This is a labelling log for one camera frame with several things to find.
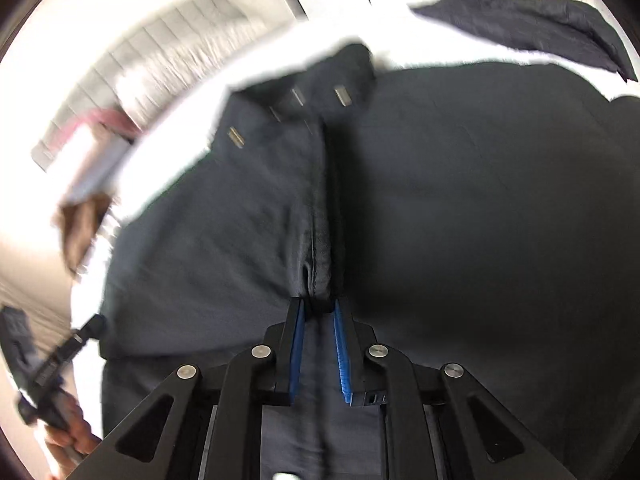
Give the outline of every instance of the white wall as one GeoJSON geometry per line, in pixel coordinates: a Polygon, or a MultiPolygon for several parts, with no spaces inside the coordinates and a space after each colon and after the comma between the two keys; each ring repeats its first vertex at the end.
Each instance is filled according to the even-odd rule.
{"type": "MultiPolygon", "coordinates": [[[[110,44],[150,14],[178,0],[44,0],[0,62],[0,283],[65,319],[71,279],[50,225],[59,189],[31,160],[60,104],[110,44]]],[[[245,11],[290,17],[283,0],[232,0],[245,11]]],[[[31,473],[44,462],[14,413],[0,370],[0,425],[31,473]]]]}

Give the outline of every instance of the person's arm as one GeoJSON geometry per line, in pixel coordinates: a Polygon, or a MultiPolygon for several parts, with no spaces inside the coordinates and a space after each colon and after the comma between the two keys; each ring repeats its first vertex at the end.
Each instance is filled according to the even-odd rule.
{"type": "Polygon", "coordinates": [[[62,431],[38,421],[36,439],[44,451],[49,463],[47,480],[65,480],[76,468],[76,464],[66,455],[65,447],[73,446],[84,454],[91,453],[100,444],[100,439],[91,433],[89,423],[82,418],[82,409],[71,396],[66,396],[69,418],[69,430],[62,431]]]}

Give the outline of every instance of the blue gripper pad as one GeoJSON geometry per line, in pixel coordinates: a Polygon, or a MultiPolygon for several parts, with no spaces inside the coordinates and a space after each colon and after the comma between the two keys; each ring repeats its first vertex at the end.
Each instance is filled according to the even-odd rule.
{"type": "Polygon", "coordinates": [[[298,316],[296,317],[296,328],[293,333],[293,343],[291,345],[291,359],[289,361],[289,399],[293,399],[298,393],[300,383],[300,363],[302,362],[302,343],[305,338],[305,306],[300,301],[298,316]]]}
{"type": "Polygon", "coordinates": [[[353,398],[353,392],[351,390],[350,382],[350,366],[349,366],[349,352],[347,350],[347,339],[344,334],[344,325],[342,323],[342,312],[340,311],[340,305],[335,302],[334,308],[334,333],[335,333],[335,347],[338,352],[338,371],[340,372],[340,386],[342,387],[342,394],[344,395],[344,402],[351,404],[353,398]]]}

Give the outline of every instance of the dark cloth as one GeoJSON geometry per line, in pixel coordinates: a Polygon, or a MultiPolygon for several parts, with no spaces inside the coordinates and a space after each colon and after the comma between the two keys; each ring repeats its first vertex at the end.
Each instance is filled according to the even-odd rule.
{"type": "Polygon", "coordinates": [[[519,50],[539,50],[637,81],[625,46],[597,9],[574,0],[439,0],[413,12],[519,50]]]}
{"type": "MultiPolygon", "coordinates": [[[[258,341],[289,296],[319,312],[343,292],[381,342],[460,362],[579,479],[608,478],[640,428],[639,120],[639,100],[559,66],[373,77],[359,45],[234,95],[209,155],[116,245],[106,430],[206,361],[191,354],[258,341]],[[138,384],[163,353],[180,355],[138,384]]],[[[307,329],[295,406],[265,417],[265,479],[379,471],[378,422],[340,400],[327,322],[307,329]]]]}

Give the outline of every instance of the metal screw head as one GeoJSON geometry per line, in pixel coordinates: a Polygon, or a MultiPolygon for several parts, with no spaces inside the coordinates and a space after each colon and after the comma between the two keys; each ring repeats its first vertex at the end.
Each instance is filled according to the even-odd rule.
{"type": "Polygon", "coordinates": [[[449,363],[444,367],[444,373],[446,373],[449,377],[457,379],[458,377],[462,377],[462,374],[465,373],[465,369],[459,364],[449,363]]]}
{"type": "Polygon", "coordinates": [[[178,377],[181,379],[191,379],[196,374],[196,367],[184,365],[178,368],[178,377]]]}
{"type": "Polygon", "coordinates": [[[270,353],[271,353],[271,348],[269,348],[267,345],[254,346],[251,349],[251,355],[254,357],[257,357],[258,359],[268,357],[270,353]]]}
{"type": "Polygon", "coordinates": [[[371,345],[369,347],[369,354],[372,357],[384,357],[389,353],[389,349],[384,345],[371,345]]]}

